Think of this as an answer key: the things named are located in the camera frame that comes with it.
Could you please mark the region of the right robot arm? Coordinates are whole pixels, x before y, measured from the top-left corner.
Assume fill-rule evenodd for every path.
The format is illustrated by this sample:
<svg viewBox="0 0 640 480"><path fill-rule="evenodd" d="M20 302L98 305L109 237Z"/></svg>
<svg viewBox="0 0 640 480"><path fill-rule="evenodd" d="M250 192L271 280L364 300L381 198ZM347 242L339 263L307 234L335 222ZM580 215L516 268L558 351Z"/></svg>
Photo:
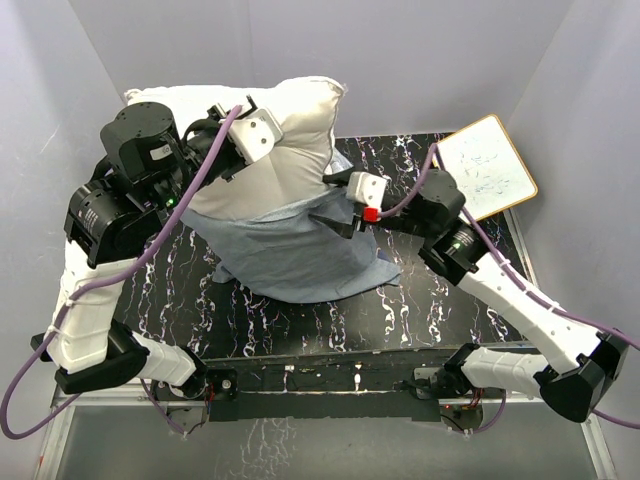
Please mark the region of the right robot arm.
<svg viewBox="0 0 640 480"><path fill-rule="evenodd" d="M323 181L344 188L355 212L347 223L321 223L344 238L368 226L422 238L419 256L433 273L491 307L537 350L519 354L467 343L430 377L415 381L415 392L466 397L500 389L540 398L576 423L594 414L619 376L629 342L571 318L519 275L481 229L460 219L465 197L448 172L427 170L410 200L390 196L385 178L355 168Z"/></svg>

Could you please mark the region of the white pillow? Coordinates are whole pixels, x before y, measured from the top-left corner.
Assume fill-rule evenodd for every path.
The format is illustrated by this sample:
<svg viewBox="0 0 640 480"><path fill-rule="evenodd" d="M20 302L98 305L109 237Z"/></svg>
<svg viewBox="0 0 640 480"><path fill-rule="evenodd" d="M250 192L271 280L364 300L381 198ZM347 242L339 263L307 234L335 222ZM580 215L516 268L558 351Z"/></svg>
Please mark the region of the white pillow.
<svg viewBox="0 0 640 480"><path fill-rule="evenodd" d="M226 181L216 179L196 193L190 210L216 220L244 220L327 191L322 177L334 153L334 125L344 86L329 77L281 81L271 88L182 85L130 89L129 104L146 101L169 107L179 133L204 118L211 107L239 105L232 123L232 150L246 167Z"/></svg>

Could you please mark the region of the blue pillowcase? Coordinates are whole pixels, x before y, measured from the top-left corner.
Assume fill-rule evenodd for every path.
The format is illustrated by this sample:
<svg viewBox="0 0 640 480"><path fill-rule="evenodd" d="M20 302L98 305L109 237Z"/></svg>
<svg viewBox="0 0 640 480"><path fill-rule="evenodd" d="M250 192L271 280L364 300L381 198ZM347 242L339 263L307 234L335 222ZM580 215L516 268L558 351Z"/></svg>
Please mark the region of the blue pillowcase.
<svg viewBox="0 0 640 480"><path fill-rule="evenodd" d="M218 178L202 188L181 220L218 256L215 282L237 280L288 303L398 285L402 269L379 250L372 232L346 239L317 220L350 222L352 203L322 177L352 165L339 151L318 159L279 151L231 181Z"/></svg>

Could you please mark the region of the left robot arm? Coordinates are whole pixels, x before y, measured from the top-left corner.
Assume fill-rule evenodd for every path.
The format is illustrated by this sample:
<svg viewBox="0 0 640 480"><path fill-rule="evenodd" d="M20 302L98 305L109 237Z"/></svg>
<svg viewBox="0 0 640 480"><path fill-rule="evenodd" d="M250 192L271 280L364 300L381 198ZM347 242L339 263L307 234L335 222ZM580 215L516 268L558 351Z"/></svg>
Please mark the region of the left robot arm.
<svg viewBox="0 0 640 480"><path fill-rule="evenodd" d="M105 156L67 209L56 311L31 340L37 358L55 365L64 393L134 379L165 383L186 399L204 392L207 369L190 349L144 338L114 313L126 280L154 256L193 196L244 166L230 138L240 112L213 107L180 134L167 106L141 102L101 129Z"/></svg>

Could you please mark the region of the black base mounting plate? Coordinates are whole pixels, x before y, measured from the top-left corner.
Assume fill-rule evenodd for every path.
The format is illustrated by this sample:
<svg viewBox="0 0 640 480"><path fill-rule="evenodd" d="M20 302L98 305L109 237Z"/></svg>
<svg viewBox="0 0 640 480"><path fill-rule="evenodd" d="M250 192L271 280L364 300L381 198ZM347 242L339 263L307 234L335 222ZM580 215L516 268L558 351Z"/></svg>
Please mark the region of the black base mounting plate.
<svg viewBox="0 0 640 480"><path fill-rule="evenodd" d="M451 348L409 348L205 361L204 388L191 398L155 381L153 399L174 408L199 407L209 422L263 418L406 418L480 429L503 409L506 396L484 388L459 393L431 384Z"/></svg>

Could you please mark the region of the small whiteboard wooden frame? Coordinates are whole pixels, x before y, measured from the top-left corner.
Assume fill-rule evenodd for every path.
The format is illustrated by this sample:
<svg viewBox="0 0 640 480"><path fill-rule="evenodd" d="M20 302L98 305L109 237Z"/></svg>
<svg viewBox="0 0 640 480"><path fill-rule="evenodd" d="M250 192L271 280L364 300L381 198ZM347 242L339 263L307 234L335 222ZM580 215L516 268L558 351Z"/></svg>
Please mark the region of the small whiteboard wooden frame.
<svg viewBox="0 0 640 480"><path fill-rule="evenodd" d="M477 221L534 198L538 186L495 114L438 142L444 168Z"/></svg>

